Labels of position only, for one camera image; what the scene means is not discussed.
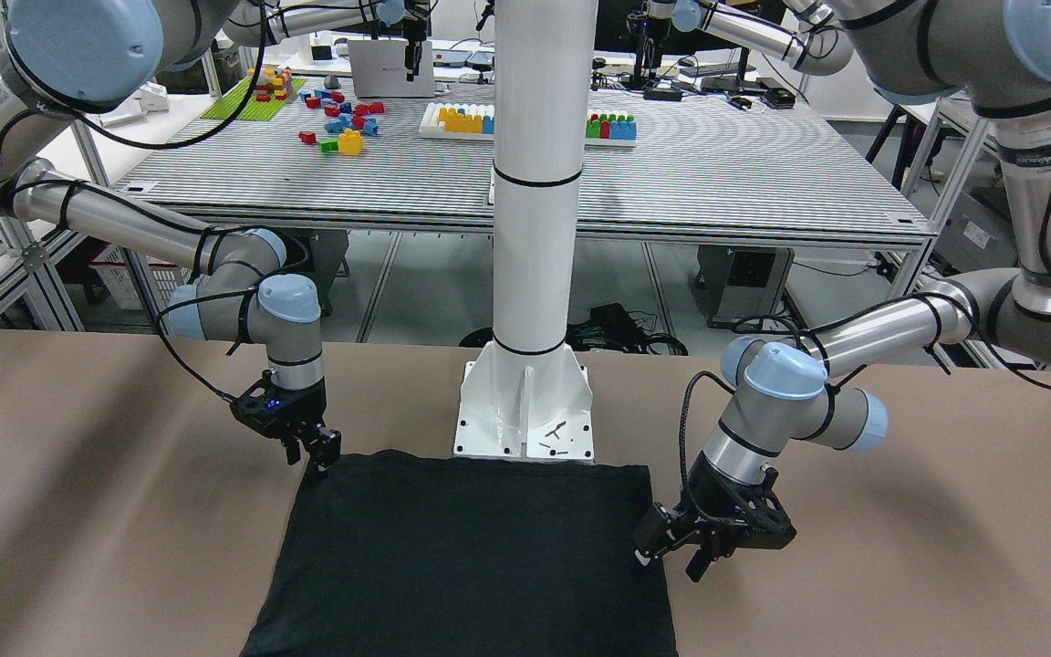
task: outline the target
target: wooden table surface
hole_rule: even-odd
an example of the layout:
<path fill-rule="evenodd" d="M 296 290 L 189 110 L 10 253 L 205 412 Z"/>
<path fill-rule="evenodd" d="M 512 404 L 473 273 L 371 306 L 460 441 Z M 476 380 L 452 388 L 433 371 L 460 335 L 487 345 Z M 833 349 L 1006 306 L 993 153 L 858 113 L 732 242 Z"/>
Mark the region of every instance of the wooden table surface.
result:
<path fill-rule="evenodd" d="M 250 346 L 181 349 L 242 391 Z M 449 457 L 472 350 L 327 346 L 345 449 Z M 683 386 L 708 358 L 583 354 L 601 463 L 679 491 Z M 867 454 L 794 445 L 777 491 L 799 536 L 700 584 L 667 560 L 681 654 L 1051 654 L 1051 394 L 1006 373 L 879 366 Z M 724 392 L 701 384 L 688 457 Z M 0 654 L 236 654 L 266 596 L 298 467 L 151 336 L 0 331 Z"/>

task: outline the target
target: dark fabric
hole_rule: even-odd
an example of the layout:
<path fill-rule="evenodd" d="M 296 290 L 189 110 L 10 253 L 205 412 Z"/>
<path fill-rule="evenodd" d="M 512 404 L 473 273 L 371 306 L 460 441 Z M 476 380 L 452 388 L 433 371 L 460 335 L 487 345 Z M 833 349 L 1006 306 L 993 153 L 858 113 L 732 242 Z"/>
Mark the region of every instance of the dark fabric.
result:
<path fill-rule="evenodd" d="M 646 467 L 345 456 L 301 484 L 242 654 L 674 656 L 651 501 Z"/>

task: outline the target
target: laptop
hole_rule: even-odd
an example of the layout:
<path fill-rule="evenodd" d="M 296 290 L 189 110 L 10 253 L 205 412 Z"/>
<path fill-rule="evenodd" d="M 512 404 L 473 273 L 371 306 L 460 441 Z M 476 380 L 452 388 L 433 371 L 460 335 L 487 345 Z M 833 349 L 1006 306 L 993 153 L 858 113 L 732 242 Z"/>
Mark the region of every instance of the laptop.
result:
<path fill-rule="evenodd" d="M 350 40 L 347 56 L 351 61 L 351 82 L 355 96 L 362 99 L 431 99 L 437 91 L 437 81 L 432 75 L 432 45 L 425 42 L 420 56 L 419 75 L 412 82 L 405 69 L 403 38 L 384 40 Z"/>

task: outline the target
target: metal pole base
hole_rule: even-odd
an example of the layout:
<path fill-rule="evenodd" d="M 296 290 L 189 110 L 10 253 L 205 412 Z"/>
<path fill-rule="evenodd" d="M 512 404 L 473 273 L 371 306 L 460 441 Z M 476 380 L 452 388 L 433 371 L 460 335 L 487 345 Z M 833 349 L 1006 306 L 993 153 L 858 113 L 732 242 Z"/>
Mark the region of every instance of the metal pole base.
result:
<path fill-rule="evenodd" d="M 595 460 L 592 388 L 575 352 L 563 345 L 548 354 L 517 355 L 486 345 L 465 366 L 453 454 Z"/>

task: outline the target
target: green baseplate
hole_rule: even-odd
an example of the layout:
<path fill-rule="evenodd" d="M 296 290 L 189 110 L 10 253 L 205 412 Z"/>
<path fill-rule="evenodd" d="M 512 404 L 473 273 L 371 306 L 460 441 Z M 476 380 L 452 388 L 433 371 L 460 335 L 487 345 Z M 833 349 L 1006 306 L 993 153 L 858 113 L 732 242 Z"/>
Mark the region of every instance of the green baseplate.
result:
<path fill-rule="evenodd" d="M 239 115 L 238 121 L 270 121 L 274 116 L 279 115 L 279 111 L 291 100 L 297 99 L 300 96 L 300 88 L 303 88 L 304 84 L 308 83 L 308 79 L 297 78 L 293 76 L 291 78 L 291 87 L 294 88 L 294 93 L 287 100 L 270 100 L 266 103 L 260 103 L 257 99 L 250 99 L 250 104 L 246 105 L 245 109 L 242 109 L 242 114 Z M 213 103 L 212 107 L 205 109 L 204 115 L 201 118 L 211 118 L 212 120 L 222 121 L 225 117 L 233 114 L 233 109 L 238 108 L 238 104 L 241 103 L 242 97 L 246 96 L 246 87 L 249 86 L 250 79 L 247 78 L 239 82 L 236 86 L 230 88 L 229 91 L 225 93 L 221 99 L 218 99 L 217 103 Z"/>

